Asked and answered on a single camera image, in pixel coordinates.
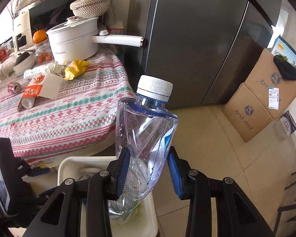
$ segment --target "crushed plastic bottle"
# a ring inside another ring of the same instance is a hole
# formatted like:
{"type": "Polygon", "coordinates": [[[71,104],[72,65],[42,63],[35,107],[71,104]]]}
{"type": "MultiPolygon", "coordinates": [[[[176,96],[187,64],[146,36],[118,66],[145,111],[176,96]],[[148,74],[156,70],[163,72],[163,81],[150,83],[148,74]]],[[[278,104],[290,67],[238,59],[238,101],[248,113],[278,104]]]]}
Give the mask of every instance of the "crushed plastic bottle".
{"type": "Polygon", "coordinates": [[[170,82],[143,75],[137,98],[122,98],[116,116],[116,156],[130,150],[130,164],[123,194],[108,201],[111,223],[125,223],[157,183],[179,118],[165,109],[172,92],[170,82]]]}

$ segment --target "white trash bin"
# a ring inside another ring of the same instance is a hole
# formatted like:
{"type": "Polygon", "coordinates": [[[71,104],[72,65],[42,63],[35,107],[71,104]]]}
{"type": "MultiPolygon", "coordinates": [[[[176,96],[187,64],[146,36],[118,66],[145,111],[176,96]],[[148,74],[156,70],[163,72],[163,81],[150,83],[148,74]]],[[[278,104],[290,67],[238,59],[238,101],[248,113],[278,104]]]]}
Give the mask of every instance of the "white trash bin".
{"type": "MultiPolygon", "coordinates": [[[[106,169],[108,164],[116,160],[115,156],[99,157],[69,157],[62,161],[58,169],[58,185],[65,179],[73,178],[76,181],[82,177],[83,168],[93,167],[106,169]]],[[[81,211],[81,237],[85,237],[85,213],[83,206],[81,211]]],[[[111,225],[113,237],[155,237],[158,225],[153,204],[152,193],[149,193],[133,212],[129,221],[125,224],[111,225]]]]}

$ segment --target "table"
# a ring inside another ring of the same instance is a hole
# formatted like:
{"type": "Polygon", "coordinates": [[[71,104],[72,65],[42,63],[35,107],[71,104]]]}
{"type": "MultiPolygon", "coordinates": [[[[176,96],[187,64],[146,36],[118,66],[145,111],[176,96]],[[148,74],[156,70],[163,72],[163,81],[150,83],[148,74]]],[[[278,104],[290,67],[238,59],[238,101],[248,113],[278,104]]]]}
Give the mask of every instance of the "table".
{"type": "Polygon", "coordinates": [[[64,80],[56,101],[38,97],[33,108],[17,111],[29,81],[11,76],[0,84],[0,137],[11,140],[15,157],[38,161],[98,143],[115,130],[117,102],[134,97],[126,71],[117,56],[100,47],[91,64],[74,80],[64,80]],[[10,82],[22,91],[7,91],[10,82]]]}

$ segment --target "jar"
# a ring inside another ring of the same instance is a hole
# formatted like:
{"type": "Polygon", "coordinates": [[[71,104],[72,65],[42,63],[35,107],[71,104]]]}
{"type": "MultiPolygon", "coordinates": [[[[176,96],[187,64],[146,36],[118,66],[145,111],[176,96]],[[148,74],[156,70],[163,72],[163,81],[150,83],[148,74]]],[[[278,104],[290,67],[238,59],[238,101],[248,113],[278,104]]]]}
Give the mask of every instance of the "jar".
{"type": "Polygon", "coordinates": [[[0,45],[0,63],[4,62],[8,58],[8,52],[6,48],[6,44],[3,43],[0,45]]]}
{"type": "Polygon", "coordinates": [[[51,45],[48,41],[38,43],[35,49],[35,61],[37,64],[47,64],[54,59],[51,45]]]}

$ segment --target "metal screw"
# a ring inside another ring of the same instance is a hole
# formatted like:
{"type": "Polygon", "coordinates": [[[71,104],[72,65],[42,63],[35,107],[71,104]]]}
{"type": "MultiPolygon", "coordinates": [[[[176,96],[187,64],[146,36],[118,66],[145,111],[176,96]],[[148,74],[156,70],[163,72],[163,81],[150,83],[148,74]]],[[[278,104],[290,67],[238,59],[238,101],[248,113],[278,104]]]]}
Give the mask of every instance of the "metal screw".
{"type": "Polygon", "coordinates": [[[232,183],[234,183],[234,180],[231,177],[226,177],[225,182],[228,184],[232,184],[232,183]]]}
{"type": "Polygon", "coordinates": [[[68,178],[68,179],[65,180],[66,185],[71,185],[72,183],[73,183],[72,178],[68,178]]]}
{"type": "Polygon", "coordinates": [[[100,176],[107,176],[109,174],[109,172],[107,170],[102,170],[100,172],[100,176]]]}
{"type": "Polygon", "coordinates": [[[198,172],[196,169],[191,169],[188,173],[189,173],[190,175],[195,176],[195,175],[198,175],[199,172],[198,172]]]}

